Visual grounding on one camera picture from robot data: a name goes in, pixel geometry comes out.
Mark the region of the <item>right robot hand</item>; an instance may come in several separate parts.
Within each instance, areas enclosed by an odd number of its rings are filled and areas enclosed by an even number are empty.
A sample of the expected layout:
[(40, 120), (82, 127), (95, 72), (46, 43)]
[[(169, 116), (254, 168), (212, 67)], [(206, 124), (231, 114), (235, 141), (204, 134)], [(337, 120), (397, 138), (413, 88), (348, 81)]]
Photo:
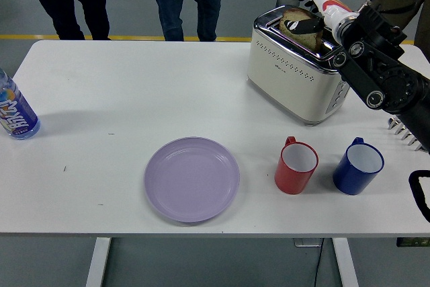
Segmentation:
[(352, 11), (340, 0), (299, 0), (306, 1), (305, 6), (315, 9), (322, 16), (304, 19), (301, 21), (286, 20), (283, 26), (292, 34), (311, 34), (322, 31), (328, 27), (338, 42), (346, 29), (358, 17), (358, 13)]

